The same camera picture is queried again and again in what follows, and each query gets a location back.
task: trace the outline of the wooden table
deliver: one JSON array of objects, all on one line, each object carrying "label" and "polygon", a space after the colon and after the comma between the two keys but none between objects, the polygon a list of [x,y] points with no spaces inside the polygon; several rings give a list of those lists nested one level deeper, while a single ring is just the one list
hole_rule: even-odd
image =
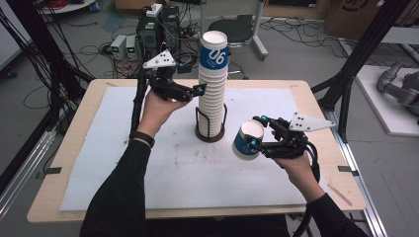
[{"label": "wooden table", "polygon": [[[198,80],[177,80],[185,86],[198,84]],[[47,175],[28,213],[31,222],[80,221],[85,211],[60,211],[59,207],[67,188],[74,161],[83,145],[90,124],[108,87],[136,87],[136,80],[97,79],[90,86],[69,127],[51,167],[62,167],[60,174]],[[302,114],[323,118],[314,96],[304,81],[284,80],[229,80],[227,87],[235,88],[289,88]],[[347,166],[330,129],[321,129],[307,134],[316,145],[319,164],[329,195],[342,210],[362,210],[365,200],[351,172],[340,172],[338,166]],[[267,213],[304,212],[304,205],[223,207],[194,209],[147,210],[147,218],[225,216]]]}]

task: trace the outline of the stack of paper cups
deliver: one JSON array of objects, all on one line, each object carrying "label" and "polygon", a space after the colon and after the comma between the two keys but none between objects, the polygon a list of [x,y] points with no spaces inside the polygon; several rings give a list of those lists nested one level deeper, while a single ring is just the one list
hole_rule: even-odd
[{"label": "stack of paper cups", "polygon": [[204,137],[220,134],[224,118],[224,92],[227,80],[227,36],[222,32],[206,32],[202,38],[200,83],[207,83],[206,93],[199,98],[199,132]]}]

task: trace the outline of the blue paper cup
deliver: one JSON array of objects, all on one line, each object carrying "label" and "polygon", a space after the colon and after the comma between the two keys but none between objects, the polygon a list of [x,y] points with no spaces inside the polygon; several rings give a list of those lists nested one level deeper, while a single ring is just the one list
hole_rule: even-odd
[{"label": "blue paper cup", "polygon": [[247,146],[246,141],[244,140],[245,134],[262,139],[264,135],[264,127],[256,120],[248,120],[241,124],[240,129],[234,138],[234,142],[232,144],[233,153],[242,160],[250,161],[256,159],[260,152],[258,150],[250,149]]}]

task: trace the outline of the white paper sheet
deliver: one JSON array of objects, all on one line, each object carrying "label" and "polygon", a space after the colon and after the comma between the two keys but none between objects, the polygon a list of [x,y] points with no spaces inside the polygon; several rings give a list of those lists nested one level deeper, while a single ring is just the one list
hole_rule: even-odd
[{"label": "white paper sheet", "polygon": [[[97,189],[126,149],[135,88],[109,88],[71,172],[60,210],[86,210]],[[291,91],[227,88],[224,137],[206,143],[195,135],[198,98],[163,125],[145,175],[146,208],[194,208],[304,204],[286,172],[259,155],[253,161],[234,156],[232,142],[242,123],[254,116],[291,119]],[[274,141],[266,128],[264,141]]]}]

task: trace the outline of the gray machine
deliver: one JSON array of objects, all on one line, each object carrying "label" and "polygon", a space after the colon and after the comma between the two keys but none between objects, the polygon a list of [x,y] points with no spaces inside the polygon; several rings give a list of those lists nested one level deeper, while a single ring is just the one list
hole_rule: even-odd
[{"label": "gray machine", "polygon": [[397,99],[412,115],[419,116],[419,71],[404,76],[401,88],[391,84],[402,65],[398,61],[384,71],[378,79],[377,89]]}]

